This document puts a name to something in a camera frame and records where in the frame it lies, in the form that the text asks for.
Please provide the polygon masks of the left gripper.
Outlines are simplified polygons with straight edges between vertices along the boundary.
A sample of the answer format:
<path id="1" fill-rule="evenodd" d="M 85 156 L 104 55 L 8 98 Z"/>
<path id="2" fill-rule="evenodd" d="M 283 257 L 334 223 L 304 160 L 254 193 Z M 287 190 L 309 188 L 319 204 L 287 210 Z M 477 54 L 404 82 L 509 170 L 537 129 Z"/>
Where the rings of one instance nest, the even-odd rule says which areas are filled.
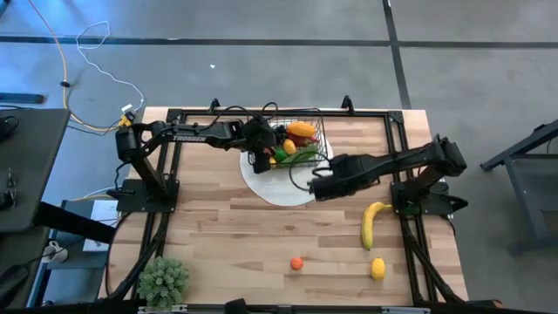
<path id="1" fill-rule="evenodd" d="M 254 153 L 252 167 L 255 174 L 262 174 L 271 169 L 270 154 L 264 151 L 276 144 L 273 128 L 264 118 L 250 119 L 242 127 L 244 143 L 242 149 Z"/>

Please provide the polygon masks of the green cucumber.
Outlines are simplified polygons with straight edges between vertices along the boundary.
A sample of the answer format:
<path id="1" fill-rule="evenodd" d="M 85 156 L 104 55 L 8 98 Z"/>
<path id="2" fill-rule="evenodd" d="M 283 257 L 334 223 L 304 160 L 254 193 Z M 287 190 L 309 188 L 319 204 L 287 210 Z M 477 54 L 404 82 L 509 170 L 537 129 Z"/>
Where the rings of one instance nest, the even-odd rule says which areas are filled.
<path id="1" fill-rule="evenodd" d="M 317 146 L 301 147 L 294 154 L 289 155 L 286 159 L 277 162 L 277 166 L 287 167 L 293 165 L 294 167 L 309 167 L 320 161 L 318 156 Z"/>

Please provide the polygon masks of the yellow orange mango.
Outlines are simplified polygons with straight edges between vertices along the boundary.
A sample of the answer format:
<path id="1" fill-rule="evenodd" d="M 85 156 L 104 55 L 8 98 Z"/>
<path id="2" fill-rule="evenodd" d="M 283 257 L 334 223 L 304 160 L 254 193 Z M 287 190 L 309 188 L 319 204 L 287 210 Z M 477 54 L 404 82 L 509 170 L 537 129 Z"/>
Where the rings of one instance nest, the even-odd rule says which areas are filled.
<path id="1" fill-rule="evenodd" d="M 287 125 L 287 132 L 298 137 L 311 138 L 316 133 L 316 128 L 303 121 L 291 122 Z"/>

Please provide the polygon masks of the yellow banana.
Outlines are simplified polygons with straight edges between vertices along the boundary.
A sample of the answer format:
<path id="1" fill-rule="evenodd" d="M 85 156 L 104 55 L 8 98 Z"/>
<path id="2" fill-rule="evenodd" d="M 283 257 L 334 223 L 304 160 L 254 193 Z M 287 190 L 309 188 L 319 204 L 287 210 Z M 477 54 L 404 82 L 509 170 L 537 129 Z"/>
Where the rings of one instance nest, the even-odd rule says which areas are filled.
<path id="1" fill-rule="evenodd" d="M 392 205 L 374 202 L 363 212 L 361 218 L 361 242 L 364 249 L 370 250 L 373 246 L 373 221 L 375 216 L 387 208 L 392 208 Z"/>

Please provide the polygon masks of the white yellow power adapter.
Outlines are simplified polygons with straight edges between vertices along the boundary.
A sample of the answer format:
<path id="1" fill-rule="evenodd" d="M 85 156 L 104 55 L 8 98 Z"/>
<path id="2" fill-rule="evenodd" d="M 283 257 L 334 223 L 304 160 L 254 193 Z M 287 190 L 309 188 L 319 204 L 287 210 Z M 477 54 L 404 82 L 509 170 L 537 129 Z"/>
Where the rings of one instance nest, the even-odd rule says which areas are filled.
<path id="1" fill-rule="evenodd" d="M 122 115 L 118 126 L 131 126 L 136 116 L 136 110 L 133 108 L 132 104 L 128 104 L 121 108 Z"/>

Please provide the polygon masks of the green potted plant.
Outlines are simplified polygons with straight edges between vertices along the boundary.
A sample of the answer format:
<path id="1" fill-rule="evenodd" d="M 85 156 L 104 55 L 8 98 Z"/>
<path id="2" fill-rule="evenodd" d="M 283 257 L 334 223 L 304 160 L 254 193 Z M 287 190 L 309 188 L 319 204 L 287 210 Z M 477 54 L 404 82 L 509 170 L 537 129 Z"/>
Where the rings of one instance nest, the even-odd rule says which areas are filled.
<path id="1" fill-rule="evenodd" d="M 189 270 L 174 258 L 155 257 L 139 274 L 139 297 L 148 307 L 170 310 L 189 289 Z"/>

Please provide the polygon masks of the white paper sheet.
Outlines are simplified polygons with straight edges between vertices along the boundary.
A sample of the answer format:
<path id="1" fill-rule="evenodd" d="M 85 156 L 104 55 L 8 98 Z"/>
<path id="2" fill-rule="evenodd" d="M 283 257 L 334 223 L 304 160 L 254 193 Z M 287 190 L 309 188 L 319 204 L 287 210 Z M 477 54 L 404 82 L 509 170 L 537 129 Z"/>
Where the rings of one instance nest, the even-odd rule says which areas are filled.
<path id="1" fill-rule="evenodd" d="M 118 202 L 109 200 L 97 200 L 93 202 L 91 219 L 101 222 L 109 227 L 115 227 L 119 220 L 117 211 Z M 106 252 L 108 244 L 104 242 L 86 239 L 83 245 L 84 252 Z"/>

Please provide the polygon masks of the black desk beam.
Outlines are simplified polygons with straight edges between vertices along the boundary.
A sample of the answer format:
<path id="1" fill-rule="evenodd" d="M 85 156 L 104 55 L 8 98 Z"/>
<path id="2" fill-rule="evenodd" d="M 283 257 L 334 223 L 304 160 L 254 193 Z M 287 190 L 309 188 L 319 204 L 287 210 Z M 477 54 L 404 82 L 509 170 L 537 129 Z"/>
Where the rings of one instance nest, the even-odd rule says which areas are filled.
<path id="1" fill-rule="evenodd" d="M 115 235 L 114 227 L 46 202 L 39 204 L 33 223 L 102 243 L 110 243 Z"/>

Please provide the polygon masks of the white mug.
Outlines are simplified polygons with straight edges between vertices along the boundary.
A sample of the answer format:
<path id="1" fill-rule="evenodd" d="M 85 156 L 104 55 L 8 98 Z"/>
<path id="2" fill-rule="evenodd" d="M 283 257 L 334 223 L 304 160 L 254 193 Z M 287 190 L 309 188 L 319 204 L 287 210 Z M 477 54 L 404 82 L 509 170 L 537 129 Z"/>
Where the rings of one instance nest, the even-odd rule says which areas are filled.
<path id="1" fill-rule="evenodd" d="M 67 248 L 61 247 L 57 241 L 49 241 L 44 247 L 42 263 L 63 263 L 68 257 Z"/>

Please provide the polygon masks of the black desk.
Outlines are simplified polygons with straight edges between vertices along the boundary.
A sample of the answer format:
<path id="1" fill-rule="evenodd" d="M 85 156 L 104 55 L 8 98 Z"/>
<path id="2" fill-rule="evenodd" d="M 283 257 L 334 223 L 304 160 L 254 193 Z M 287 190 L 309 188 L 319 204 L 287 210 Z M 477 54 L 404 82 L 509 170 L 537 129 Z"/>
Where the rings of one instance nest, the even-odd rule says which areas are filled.
<path id="1" fill-rule="evenodd" d="M 33 225 L 69 116 L 66 109 L 0 111 L 0 121 L 16 127 L 0 140 L 0 194 L 15 183 L 15 204 L 0 207 L 0 233 Z"/>

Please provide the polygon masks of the black flat bar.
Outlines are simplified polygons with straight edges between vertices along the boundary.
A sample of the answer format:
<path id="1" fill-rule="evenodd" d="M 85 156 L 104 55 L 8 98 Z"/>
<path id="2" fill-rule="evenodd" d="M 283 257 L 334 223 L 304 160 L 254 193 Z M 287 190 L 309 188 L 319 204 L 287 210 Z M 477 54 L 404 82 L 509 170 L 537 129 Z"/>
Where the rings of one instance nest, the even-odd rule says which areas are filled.
<path id="1" fill-rule="evenodd" d="M 45 96 L 41 94 L 0 92 L 0 103 L 42 104 L 44 101 Z"/>

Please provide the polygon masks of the black computer mouse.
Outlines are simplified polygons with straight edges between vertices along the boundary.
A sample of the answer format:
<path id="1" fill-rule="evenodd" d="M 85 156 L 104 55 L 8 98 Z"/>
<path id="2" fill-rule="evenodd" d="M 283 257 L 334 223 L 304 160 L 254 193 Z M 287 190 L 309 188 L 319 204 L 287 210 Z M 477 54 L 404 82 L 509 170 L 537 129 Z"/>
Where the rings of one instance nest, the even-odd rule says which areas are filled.
<path id="1" fill-rule="evenodd" d="M 0 117 L 0 142 L 7 140 L 18 128 L 17 117 L 9 115 Z"/>

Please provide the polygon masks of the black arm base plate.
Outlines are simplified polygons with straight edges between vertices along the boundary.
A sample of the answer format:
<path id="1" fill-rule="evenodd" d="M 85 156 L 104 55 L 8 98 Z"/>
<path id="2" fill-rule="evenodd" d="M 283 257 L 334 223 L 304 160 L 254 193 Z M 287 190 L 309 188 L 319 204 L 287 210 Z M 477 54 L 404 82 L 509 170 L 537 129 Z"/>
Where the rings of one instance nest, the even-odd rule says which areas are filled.
<path id="1" fill-rule="evenodd" d="M 119 212 L 171 213 L 177 205 L 180 182 L 166 180 L 163 184 L 140 179 L 124 180 L 118 195 Z"/>
<path id="2" fill-rule="evenodd" d="M 413 201 L 404 182 L 393 182 L 390 187 L 391 204 L 400 215 L 453 215 L 468 206 L 468 201 L 449 195 L 449 185 L 438 181 L 428 191 Z"/>

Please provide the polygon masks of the grey table frame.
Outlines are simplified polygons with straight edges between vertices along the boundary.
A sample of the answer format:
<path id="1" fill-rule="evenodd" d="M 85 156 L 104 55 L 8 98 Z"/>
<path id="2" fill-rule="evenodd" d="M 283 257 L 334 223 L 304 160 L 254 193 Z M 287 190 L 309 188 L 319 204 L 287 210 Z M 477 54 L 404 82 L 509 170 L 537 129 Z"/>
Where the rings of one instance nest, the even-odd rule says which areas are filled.
<path id="1" fill-rule="evenodd" d="M 523 140 L 480 164 L 485 172 L 498 166 L 506 168 L 527 218 L 529 238 L 508 247 L 512 256 L 558 247 L 558 153 L 533 152 L 552 142 L 558 143 L 558 119 L 536 127 Z"/>

